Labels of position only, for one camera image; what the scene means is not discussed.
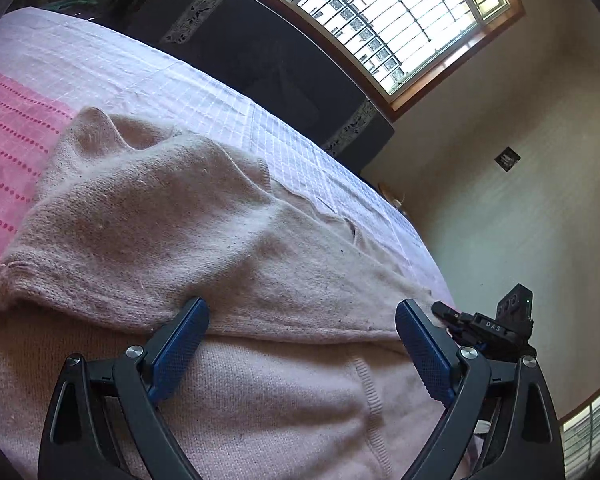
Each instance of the blue gripper pad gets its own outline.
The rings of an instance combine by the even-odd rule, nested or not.
[[[152,386],[147,392],[154,406],[173,395],[208,326],[209,307],[196,298],[195,306],[180,321],[154,361]]]
[[[424,313],[422,317],[424,319],[419,318],[403,301],[395,310],[395,327],[429,396],[448,408],[456,396],[451,385],[451,365],[428,330],[441,329],[434,326]]]

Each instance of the window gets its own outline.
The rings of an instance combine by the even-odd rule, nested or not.
[[[561,428],[567,480],[576,480],[600,453],[600,395]]]
[[[485,31],[492,32],[490,24],[508,11],[515,12],[507,18],[522,13],[518,0],[285,1],[311,16],[323,34],[337,39],[375,93],[391,105],[384,107],[390,116],[406,103],[402,94],[423,74],[462,47],[474,46],[470,40],[486,37]]]

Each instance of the knit fabric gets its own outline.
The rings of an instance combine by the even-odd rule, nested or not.
[[[397,269],[253,155],[86,108],[0,259],[0,446],[34,478],[66,355],[117,356],[201,296],[208,335],[160,408],[203,478],[401,478],[442,408],[394,327],[432,298]]]

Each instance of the wooden window frame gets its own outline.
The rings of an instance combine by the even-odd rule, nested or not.
[[[378,110],[395,122],[414,104],[457,70],[511,25],[525,15],[520,0],[507,0],[509,8],[493,20],[477,25],[469,34],[452,43],[443,57],[427,67],[413,80],[408,81],[393,94],[388,94],[353,54],[337,38],[314,20],[305,10],[290,0],[257,0],[287,20],[312,40],[340,69],[347,74]]]
[[[576,416],[577,414],[579,414],[582,410],[584,410],[587,406],[589,406],[590,404],[593,403],[594,400],[596,400],[598,397],[600,396],[600,387],[593,392],[593,394],[591,394],[589,397],[587,397],[586,400],[584,400],[584,402],[581,402],[580,404],[578,404],[575,408],[573,408],[569,413],[567,413],[566,415],[562,416],[559,420],[558,420],[558,424],[560,424],[560,427],[562,427],[562,425],[565,422],[568,422],[569,420],[571,420],[574,416]]]

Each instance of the decorative trim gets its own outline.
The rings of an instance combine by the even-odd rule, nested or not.
[[[223,1],[193,0],[176,22],[171,25],[171,28],[162,37],[160,42],[186,43]]]
[[[338,156],[369,126],[377,113],[374,104],[365,99],[341,129],[322,145],[322,149],[332,157]]]

